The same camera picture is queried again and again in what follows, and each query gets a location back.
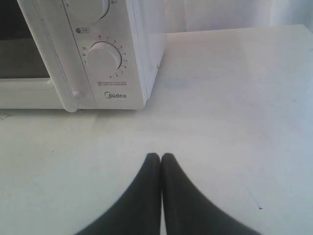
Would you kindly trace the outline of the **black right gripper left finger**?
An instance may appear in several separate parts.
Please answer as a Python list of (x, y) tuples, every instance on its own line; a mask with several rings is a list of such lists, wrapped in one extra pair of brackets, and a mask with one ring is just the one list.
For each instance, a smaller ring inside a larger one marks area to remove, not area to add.
[(147, 154), (121, 197), (79, 235), (158, 235), (161, 224), (160, 158)]

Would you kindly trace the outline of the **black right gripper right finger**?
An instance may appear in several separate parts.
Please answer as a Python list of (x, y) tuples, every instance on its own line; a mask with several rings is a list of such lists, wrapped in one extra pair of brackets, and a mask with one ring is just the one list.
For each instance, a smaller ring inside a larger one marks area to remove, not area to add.
[(162, 199), (168, 235), (258, 235), (208, 200), (172, 153), (161, 159)]

